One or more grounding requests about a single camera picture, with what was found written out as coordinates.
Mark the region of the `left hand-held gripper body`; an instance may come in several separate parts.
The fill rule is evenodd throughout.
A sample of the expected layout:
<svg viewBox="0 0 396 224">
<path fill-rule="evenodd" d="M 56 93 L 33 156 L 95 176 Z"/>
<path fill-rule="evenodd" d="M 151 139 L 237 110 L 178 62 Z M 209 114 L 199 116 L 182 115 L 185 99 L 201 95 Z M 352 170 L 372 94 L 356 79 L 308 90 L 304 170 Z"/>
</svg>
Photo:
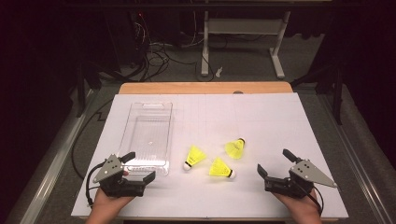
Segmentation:
<svg viewBox="0 0 396 224">
<path fill-rule="evenodd" d="M 93 182 L 98 183 L 108 197 L 142 197 L 146 187 L 142 181 L 128 180 L 124 177 L 124 163 L 120 158 L 115 154 L 110 155 Z"/>
</svg>

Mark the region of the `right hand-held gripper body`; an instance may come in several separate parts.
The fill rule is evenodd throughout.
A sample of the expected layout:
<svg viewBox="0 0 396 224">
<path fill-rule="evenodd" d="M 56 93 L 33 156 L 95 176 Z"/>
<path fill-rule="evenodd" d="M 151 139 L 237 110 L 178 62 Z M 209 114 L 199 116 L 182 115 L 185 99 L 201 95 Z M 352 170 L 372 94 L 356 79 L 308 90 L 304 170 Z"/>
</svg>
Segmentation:
<svg viewBox="0 0 396 224">
<path fill-rule="evenodd" d="M 295 199 L 302 199 L 314 188 L 314 184 L 337 188 L 337 184 L 319 170 L 310 160 L 291 159 L 294 165 L 289 177 L 276 178 L 264 174 L 264 189 Z"/>
</svg>

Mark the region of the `clear plastic tray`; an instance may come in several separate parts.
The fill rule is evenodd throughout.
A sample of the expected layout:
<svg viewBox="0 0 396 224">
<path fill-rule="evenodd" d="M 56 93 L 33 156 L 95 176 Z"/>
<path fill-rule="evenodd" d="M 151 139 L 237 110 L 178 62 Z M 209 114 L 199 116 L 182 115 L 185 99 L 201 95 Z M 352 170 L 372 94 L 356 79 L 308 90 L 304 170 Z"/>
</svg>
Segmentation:
<svg viewBox="0 0 396 224">
<path fill-rule="evenodd" d="M 120 156 L 134 152 L 125 161 L 131 175 L 167 175 L 172 103 L 133 103 L 120 144 Z"/>
</svg>

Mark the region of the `yellow shuttlecock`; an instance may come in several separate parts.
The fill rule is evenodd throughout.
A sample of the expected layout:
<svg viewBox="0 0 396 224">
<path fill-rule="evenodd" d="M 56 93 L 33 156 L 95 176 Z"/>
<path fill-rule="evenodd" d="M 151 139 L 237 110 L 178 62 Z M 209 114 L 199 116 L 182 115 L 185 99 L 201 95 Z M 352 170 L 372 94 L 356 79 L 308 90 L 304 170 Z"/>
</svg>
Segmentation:
<svg viewBox="0 0 396 224">
<path fill-rule="evenodd" d="M 238 138 L 234 141 L 227 143 L 224 149 L 229 157 L 238 160 L 243 155 L 244 146 L 245 146 L 245 140 L 243 138 Z"/>
<path fill-rule="evenodd" d="M 224 160 L 215 158 L 210 166 L 209 174 L 212 176 L 225 176 L 228 178 L 235 178 L 235 172 L 231 169 Z"/>
<path fill-rule="evenodd" d="M 183 163 L 183 169 L 189 171 L 192 166 L 206 158 L 206 154 L 197 146 L 191 146 L 186 160 Z"/>
</svg>

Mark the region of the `person's right hand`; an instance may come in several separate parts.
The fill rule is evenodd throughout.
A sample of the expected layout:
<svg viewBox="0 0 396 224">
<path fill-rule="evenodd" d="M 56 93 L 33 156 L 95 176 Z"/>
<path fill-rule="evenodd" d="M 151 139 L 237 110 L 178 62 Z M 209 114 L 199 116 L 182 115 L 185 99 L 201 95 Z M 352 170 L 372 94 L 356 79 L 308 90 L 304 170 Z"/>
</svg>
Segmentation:
<svg viewBox="0 0 396 224">
<path fill-rule="evenodd" d="M 317 198 L 313 190 L 310 192 L 310 196 L 305 196 L 302 199 L 294 199 L 278 193 L 274 193 L 274 196 L 288 208 L 292 219 L 295 217 L 320 217 L 318 206 L 311 200 L 311 198 Z"/>
</svg>

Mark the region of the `person's left hand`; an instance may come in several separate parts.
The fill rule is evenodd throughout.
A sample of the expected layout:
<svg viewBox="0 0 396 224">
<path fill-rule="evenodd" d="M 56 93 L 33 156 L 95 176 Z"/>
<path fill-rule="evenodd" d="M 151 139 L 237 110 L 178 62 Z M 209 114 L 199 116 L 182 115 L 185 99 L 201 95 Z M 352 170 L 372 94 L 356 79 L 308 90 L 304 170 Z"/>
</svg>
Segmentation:
<svg viewBox="0 0 396 224">
<path fill-rule="evenodd" d="M 105 217 L 116 217 L 134 197 L 108 197 L 101 189 L 95 193 L 92 212 Z"/>
</svg>

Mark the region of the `white board sheet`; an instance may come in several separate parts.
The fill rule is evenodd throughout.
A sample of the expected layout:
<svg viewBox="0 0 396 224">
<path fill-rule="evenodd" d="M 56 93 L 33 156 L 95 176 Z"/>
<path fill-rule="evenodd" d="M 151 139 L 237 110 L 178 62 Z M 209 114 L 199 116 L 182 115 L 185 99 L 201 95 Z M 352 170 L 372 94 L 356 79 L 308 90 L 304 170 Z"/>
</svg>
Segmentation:
<svg viewBox="0 0 396 224">
<path fill-rule="evenodd" d="M 286 219 L 286 208 L 265 191 L 257 172 L 260 164 L 271 176 L 283 178 L 292 166 L 282 151 L 289 149 L 330 172 L 295 93 L 258 94 L 118 94 L 92 156 L 96 165 L 118 154 L 133 103 L 172 103 L 167 175 L 157 175 L 143 197 L 121 212 L 130 219 L 265 220 Z M 235 160 L 225 145 L 245 140 Z M 206 158 L 183 169 L 191 146 Z M 221 158 L 235 178 L 212 176 L 210 166 Z"/>
</svg>

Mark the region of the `black tripod stand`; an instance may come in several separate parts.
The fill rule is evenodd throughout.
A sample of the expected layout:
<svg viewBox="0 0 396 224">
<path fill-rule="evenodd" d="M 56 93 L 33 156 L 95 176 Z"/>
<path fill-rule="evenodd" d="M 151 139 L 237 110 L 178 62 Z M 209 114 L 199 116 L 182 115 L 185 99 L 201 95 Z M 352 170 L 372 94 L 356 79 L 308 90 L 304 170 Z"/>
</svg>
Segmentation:
<svg viewBox="0 0 396 224">
<path fill-rule="evenodd" d="M 78 113 L 80 118 L 86 107 L 85 84 L 92 90 L 100 90 L 102 82 L 99 78 L 97 66 L 91 61 L 80 61 L 77 66 L 77 92 L 78 92 Z"/>
<path fill-rule="evenodd" d="M 294 79 L 290 85 L 295 88 L 303 83 L 316 81 L 317 86 L 315 91 L 318 94 L 332 93 L 332 115 L 338 125 L 341 121 L 341 104 L 342 104 L 342 89 L 343 89 L 343 74 L 340 65 L 328 64 L 321 68 L 309 71 L 306 75 Z"/>
</svg>

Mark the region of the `aluminium floor rail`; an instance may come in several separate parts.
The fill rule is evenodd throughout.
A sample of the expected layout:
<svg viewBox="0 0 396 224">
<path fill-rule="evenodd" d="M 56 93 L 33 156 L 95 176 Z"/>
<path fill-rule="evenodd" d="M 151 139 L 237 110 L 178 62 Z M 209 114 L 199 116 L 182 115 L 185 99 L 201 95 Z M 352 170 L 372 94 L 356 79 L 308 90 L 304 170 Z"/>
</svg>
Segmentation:
<svg viewBox="0 0 396 224">
<path fill-rule="evenodd" d="M 346 160 L 348 161 L 349 166 L 352 169 L 357 182 L 359 183 L 365 200 L 370 205 L 370 208 L 373 211 L 378 224 L 396 224 L 396 221 L 391 218 L 390 212 L 384 205 L 384 201 L 380 198 L 379 192 L 374 182 L 370 179 L 360 159 L 358 158 L 355 148 L 348 139 L 347 133 L 345 132 L 343 126 L 338 124 L 334 118 L 334 115 L 332 114 L 332 105 L 329 99 L 325 95 L 319 95 L 318 99 L 330 117 L 332 126 L 335 128 L 339 138 L 341 139 L 344 153 L 346 154 Z"/>
<path fill-rule="evenodd" d="M 76 105 L 78 95 L 76 91 L 72 93 L 71 97 L 75 104 L 72 106 L 71 112 L 55 135 L 43 159 L 30 176 L 28 185 L 22 191 L 5 224 L 36 223 L 56 185 L 96 95 L 97 91 L 93 90 L 86 93 L 85 108 L 78 116 L 78 106 Z"/>
</svg>

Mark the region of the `white metal stand frame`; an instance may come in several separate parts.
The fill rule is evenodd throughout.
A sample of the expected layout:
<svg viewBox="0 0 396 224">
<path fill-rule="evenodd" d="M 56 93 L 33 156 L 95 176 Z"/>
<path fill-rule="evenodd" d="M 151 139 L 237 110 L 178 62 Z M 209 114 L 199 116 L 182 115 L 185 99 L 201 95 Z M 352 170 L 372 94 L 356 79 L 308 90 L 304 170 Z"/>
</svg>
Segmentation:
<svg viewBox="0 0 396 224">
<path fill-rule="evenodd" d="M 278 52 L 284 38 L 290 12 L 286 11 L 282 19 L 210 19 L 208 12 L 205 12 L 204 18 L 204 39 L 202 50 L 201 75 L 209 75 L 209 46 L 208 40 L 210 34 L 216 35 L 275 35 L 276 44 L 269 48 L 269 54 L 276 71 L 276 77 L 283 79 L 285 77 Z"/>
</svg>

